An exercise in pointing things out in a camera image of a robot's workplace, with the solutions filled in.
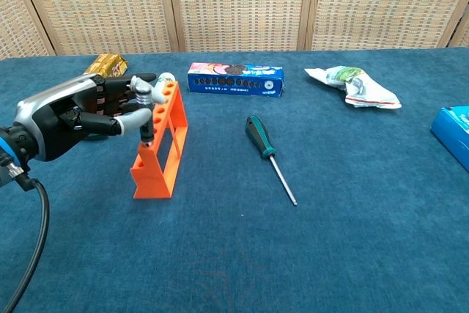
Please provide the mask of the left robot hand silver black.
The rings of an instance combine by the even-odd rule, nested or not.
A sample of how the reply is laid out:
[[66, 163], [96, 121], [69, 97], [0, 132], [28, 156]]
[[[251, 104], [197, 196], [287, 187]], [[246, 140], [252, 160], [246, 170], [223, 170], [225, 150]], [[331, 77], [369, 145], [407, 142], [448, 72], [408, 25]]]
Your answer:
[[91, 134], [120, 136], [142, 128], [152, 141], [152, 109], [164, 103], [153, 73], [107, 79], [85, 73], [17, 104], [5, 141], [21, 161], [52, 161]]

